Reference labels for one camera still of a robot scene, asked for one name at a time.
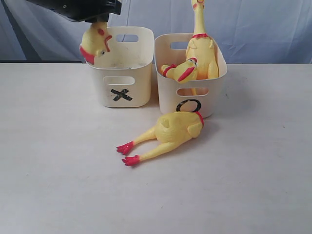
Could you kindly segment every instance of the white table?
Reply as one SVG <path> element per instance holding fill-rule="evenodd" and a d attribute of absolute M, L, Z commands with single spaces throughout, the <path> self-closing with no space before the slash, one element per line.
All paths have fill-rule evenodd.
<path fill-rule="evenodd" d="M 132 168 L 155 89 L 109 109 L 85 64 L 0 64 L 0 233 L 311 234 L 312 65 L 229 75 L 199 139 Z"/>

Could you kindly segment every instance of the basket handle hole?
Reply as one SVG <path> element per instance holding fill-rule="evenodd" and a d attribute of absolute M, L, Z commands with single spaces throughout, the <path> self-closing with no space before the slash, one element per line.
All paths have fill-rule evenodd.
<path fill-rule="evenodd" d="M 135 79 L 133 77 L 121 77 L 121 76 L 111 76 L 104 77 L 104 83 L 108 85 L 133 85 Z"/>
<path fill-rule="evenodd" d="M 138 35 L 134 34 L 118 34 L 116 35 L 118 42 L 138 42 Z"/>
<path fill-rule="evenodd" d="M 186 50 L 188 45 L 187 41 L 175 41 L 171 42 L 170 48 L 173 50 Z"/>
<path fill-rule="evenodd" d="M 209 93 L 209 89 L 208 88 L 182 88 L 182 89 L 178 89 L 176 91 L 176 93 L 183 97 L 183 96 L 192 96 L 192 89 L 196 90 L 196 94 L 197 96 L 205 96 Z"/>

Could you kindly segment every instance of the storage bin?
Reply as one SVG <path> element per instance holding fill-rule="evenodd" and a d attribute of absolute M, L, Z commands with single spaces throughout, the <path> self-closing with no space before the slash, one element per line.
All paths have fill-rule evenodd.
<path fill-rule="evenodd" d="M 101 104 L 107 107 L 139 107 L 151 97 L 154 34 L 144 27 L 109 27 L 110 52 L 89 63 Z M 135 35 L 137 41 L 118 41 Z"/>
<path fill-rule="evenodd" d="M 179 65 L 185 62 L 186 49 L 172 49 L 173 42 L 185 42 L 193 36 L 192 33 L 165 34 L 155 39 L 155 65 L 157 70 L 158 95 L 160 111 L 163 114 L 174 111 L 198 111 L 203 118 L 213 113 L 217 98 L 222 91 L 223 82 L 227 74 L 227 64 L 217 46 L 217 63 L 219 77 L 214 79 L 191 80 L 180 84 L 173 79 L 161 75 L 162 65 Z M 208 93 L 196 96 L 178 94 L 180 89 L 207 88 Z"/>

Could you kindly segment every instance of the rubber chicken body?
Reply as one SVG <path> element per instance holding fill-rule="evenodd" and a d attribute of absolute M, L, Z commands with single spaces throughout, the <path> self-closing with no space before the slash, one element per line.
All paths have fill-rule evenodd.
<path fill-rule="evenodd" d="M 108 40 L 111 38 L 112 35 L 107 30 L 107 22 L 92 23 L 82 36 L 80 52 L 88 63 L 94 64 L 95 57 L 110 52 Z"/>
<path fill-rule="evenodd" d="M 161 72 L 164 77 L 174 79 L 179 83 L 186 83 L 197 78 L 197 59 L 190 58 L 179 66 L 163 65 Z M 192 95 L 196 95 L 196 89 L 192 88 Z"/>
<path fill-rule="evenodd" d="M 126 166 L 133 166 L 142 161 L 170 152 L 192 138 L 197 138 L 204 126 L 198 112 L 173 112 L 161 116 L 156 125 L 140 135 L 134 141 L 117 147 L 117 152 L 127 155 L 136 145 L 151 139 L 157 139 L 160 145 L 155 149 L 134 157 L 125 157 Z"/>
<path fill-rule="evenodd" d="M 216 61 L 215 42 L 210 38 L 204 24 L 204 1 L 192 0 L 195 13 L 195 28 L 193 37 L 186 49 L 186 59 L 197 59 L 197 79 L 212 79 L 219 77 L 219 68 Z"/>

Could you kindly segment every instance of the white fabric background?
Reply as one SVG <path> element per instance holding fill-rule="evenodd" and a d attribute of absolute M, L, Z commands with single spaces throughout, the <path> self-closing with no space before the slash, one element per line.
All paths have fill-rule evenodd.
<path fill-rule="evenodd" d="M 25 0 L 5 1 L 43 60 L 83 60 L 78 46 L 89 24 L 67 21 Z M 311 63 L 311 5 L 312 0 L 205 0 L 206 29 L 227 63 Z M 0 59 L 24 59 L 4 19 L 0 8 Z M 191 0 L 124 0 L 121 15 L 111 15 L 109 24 L 127 23 L 148 27 L 155 37 L 193 32 Z"/>

